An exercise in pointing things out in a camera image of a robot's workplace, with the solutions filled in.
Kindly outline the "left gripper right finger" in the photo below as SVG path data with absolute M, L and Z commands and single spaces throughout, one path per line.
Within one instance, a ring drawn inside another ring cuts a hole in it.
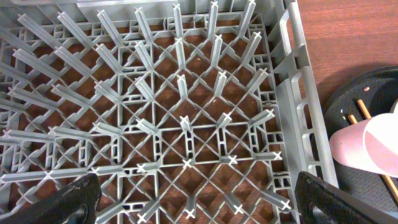
M 298 174 L 295 198 L 304 223 L 397 223 L 397 218 L 305 171 Z

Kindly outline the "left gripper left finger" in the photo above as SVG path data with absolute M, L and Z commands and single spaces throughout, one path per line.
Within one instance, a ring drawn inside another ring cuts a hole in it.
M 88 174 L 1 223 L 94 223 L 101 197 L 98 176 Z

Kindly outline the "pink cup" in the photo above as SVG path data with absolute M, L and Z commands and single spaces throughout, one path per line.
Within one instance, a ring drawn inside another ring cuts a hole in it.
M 380 114 L 335 132 L 330 149 L 344 166 L 397 177 L 397 115 Z

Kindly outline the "wooden chopstick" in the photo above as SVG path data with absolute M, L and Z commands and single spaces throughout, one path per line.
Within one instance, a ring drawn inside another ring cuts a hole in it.
M 351 124 L 356 124 L 357 120 L 356 118 L 351 114 L 348 116 L 348 119 Z M 390 193 L 392 194 L 394 200 L 397 202 L 398 201 L 398 191 L 396 185 L 393 183 L 392 178 L 389 177 L 388 175 L 382 175 L 382 178 L 387 185 Z
M 366 105 L 364 104 L 364 101 L 361 100 L 361 99 L 359 99 L 359 100 L 357 100 L 357 104 L 358 104 L 358 106 L 359 106 L 359 108 L 360 108 L 360 110 L 361 110 L 363 116 L 364 116 L 366 119 L 371 119 L 372 116 L 370 115 L 370 113 L 369 113 L 369 111 L 368 111 Z

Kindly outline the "grey plate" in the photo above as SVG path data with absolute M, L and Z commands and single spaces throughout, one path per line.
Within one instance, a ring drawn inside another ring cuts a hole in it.
M 397 114 L 398 113 L 398 99 L 395 100 L 394 104 L 391 107 L 390 112 L 392 114 Z

